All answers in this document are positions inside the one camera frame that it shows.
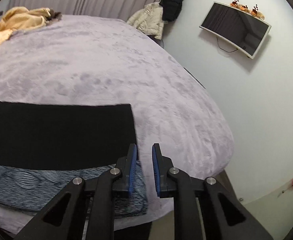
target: metal screw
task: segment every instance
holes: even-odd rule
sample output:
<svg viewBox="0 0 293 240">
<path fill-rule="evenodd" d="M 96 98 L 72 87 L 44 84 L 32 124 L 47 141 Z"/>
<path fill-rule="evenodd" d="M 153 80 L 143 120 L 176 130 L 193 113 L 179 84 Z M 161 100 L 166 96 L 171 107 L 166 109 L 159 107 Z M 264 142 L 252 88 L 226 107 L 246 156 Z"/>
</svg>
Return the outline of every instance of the metal screw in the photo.
<svg viewBox="0 0 293 240">
<path fill-rule="evenodd" d="M 81 179 L 80 177 L 76 177 L 72 180 L 73 184 L 75 185 L 80 185 L 82 183 L 83 179 Z"/>
<path fill-rule="evenodd" d="M 170 168 L 169 171 L 172 174 L 178 174 L 180 170 L 178 168 L 173 167 L 173 168 Z"/>
<path fill-rule="evenodd" d="M 120 173 L 120 169 L 118 169 L 118 168 L 110 169 L 110 173 L 113 174 L 113 175 L 119 174 Z"/>
<path fill-rule="evenodd" d="M 216 183 L 216 179 L 214 179 L 213 177 L 208 177 L 207 183 L 210 185 L 214 185 Z"/>
</svg>

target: bed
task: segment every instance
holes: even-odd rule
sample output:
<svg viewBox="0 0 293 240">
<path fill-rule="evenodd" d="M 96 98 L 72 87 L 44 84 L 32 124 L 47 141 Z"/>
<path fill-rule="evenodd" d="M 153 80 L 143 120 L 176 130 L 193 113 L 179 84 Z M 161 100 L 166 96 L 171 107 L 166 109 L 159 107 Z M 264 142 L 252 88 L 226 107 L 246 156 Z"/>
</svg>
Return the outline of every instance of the bed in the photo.
<svg viewBox="0 0 293 240">
<path fill-rule="evenodd" d="M 10 0 L 9 7 L 48 6 L 73 15 L 18 31 L 0 46 L 0 101 L 131 104 L 148 210 L 115 220 L 115 230 L 173 210 L 172 199 L 156 196 L 153 143 L 160 143 L 176 167 L 200 179 L 220 173 L 233 153 L 232 133 L 207 91 L 164 49 L 124 22 L 154 1 Z M 31 218 L 0 205 L 0 228 L 10 233 L 18 233 Z"/>
</svg>

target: white television frame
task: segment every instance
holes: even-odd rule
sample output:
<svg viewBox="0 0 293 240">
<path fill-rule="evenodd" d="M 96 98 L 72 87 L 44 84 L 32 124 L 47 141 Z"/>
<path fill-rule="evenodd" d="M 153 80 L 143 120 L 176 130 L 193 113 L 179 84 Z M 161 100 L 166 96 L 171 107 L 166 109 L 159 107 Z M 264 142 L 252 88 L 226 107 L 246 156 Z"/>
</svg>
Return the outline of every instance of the white television frame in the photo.
<svg viewBox="0 0 293 240">
<path fill-rule="evenodd" d="M 240 11 L 241 13 L 246 13 L 247 15 L 250 15 L 251 17 L 254 17 L 253 15 L 251 15 L 251 14 L 249 14 L 249 13 L 247 13 L 247 12 L 244 12 L 244 11 L 242 11 L 242 10 L 240 10 L 240 9 L 237 9 L 237 8 L 235 8 L 235 7 L 232 7 L 232 6 L 230 6 L 230 5 L 227 5 L 227 4 L 224 4 L 224 3 L 219 3 L 219 2 L 213 2 L 213 4 L 212 4 L 210 10 L 208 11 L 208 13 L 206 14 L 206 16 L 205 16 L 205 18 L 204 18 L 204 20 L 203 20 L 203 22 L 205 21 L 206 17 L 208 16 L 209 12 L 211 11 L 211 9 L 212 9 L 212 7 L 213 7 L 213 5 L 214 5 L 215 3 L 217 3 L 217 4 L 221 4 L 221 5 L 224 5 L 224 6 L 228 6 L 228 7 L 232 8 L 232 9 L 234 9 L 234 10 L 238 10 L 238 11 Z M 254 18 L 256 18 L 257 20 L 259 20 L 259 21 L 265 23 L 266 25 L 268 25 L 268 28 L 267 28 L 267 30 L 266 30 L 266 32 L 265 32 L 265 34 L 264 34 L 264 36 L 263 36 L 263 38 L 262 38 L 262 40 L 261 40 L 259 46 L 257 46 L 257 48 L 256 48 L 256 50 L 255 50 L 255 52 L 254 52 L 253 55 L 249 54 L 249 53 L 246 52 L 244 49 L 242 49 L 241 47 L 239 47 L 238 45 L 236 45 L 236 44 L 233 43 L 232 41 L 229 41 L 229 40 L 226 39 L 225 37 L 223 37 L 223 36 L 221 36 L 221 35 L 219 35 L 219 34 L 213 32 L 213 31 L 211 31 L 211 30 L 209 30 L 209 29 L 203 27 L 203 26 L 202 26 L 203 22 L 202 22 L 202 24 L 201 24 L 199 27 L 202 28 L 202 29 L 204 29 L 204 30 L 207 30 L 207 31 L 209 31 L 209 32 L 211 32 L 211 33 L 214 33 L 216 36 L 218 36 L 218 37 L 220 37 L 221 39 L 223 39 L 223 40 L 227 41 L 228 43 L 232 44 L 232 45 L 233 45 L 234 47 L 236 47 L 238 50 L 240 50 L 240 51 L 242 51 L 244 54 L 246 54 L 249 58 L 253 59 L 253 58 L 256 56 L 256 54 L 257 54 L 257 52 L 259 51 L 259 49 L 260 49 L 260 47 L 261 47 L 263 41 L 265 40 L 266 36 L 269 34 L 269 31 L 270 31 L 270 29 L 271 29 L 271 25 L 268 24 L 267 22 L 265 22 L 264 20 L 261 20 L 261 19 L 259 19 L 259 18 L 257 18 L 257 17 L 254 17 Z"/>
</svg>

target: television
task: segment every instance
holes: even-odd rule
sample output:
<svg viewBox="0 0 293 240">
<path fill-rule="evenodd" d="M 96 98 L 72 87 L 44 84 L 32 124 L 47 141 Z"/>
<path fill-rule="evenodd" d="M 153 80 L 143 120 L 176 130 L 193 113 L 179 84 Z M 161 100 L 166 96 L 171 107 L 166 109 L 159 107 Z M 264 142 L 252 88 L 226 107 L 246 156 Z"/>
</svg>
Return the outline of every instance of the television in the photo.
<svg viewBox="0 0 293 240">
<path fill-rule="evenodd" d="M 200 28 L 226 40 L 253 59 L 271 25 L 240 9 L 214 2 Z"/>
</svg>

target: blue patterned fabric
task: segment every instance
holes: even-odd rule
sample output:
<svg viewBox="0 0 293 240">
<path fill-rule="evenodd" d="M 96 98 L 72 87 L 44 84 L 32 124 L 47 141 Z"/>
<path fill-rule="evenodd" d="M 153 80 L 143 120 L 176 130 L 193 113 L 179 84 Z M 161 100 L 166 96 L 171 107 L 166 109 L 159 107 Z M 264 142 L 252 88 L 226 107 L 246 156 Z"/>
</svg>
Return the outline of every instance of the blue patterned fabric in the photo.
<svg viewBox="0 0 293 240">
<path fill-rule="evenodd" d="M 38 212 L 74 177 L 96 178 L 115 164 L 74 171 L 38 171 L 0 166 L 0 204 Z M 137 161 L 133 194 L 115 199 L 115 218 L 145 215 L 147 198 L 141 164 Z"/>
</svg>

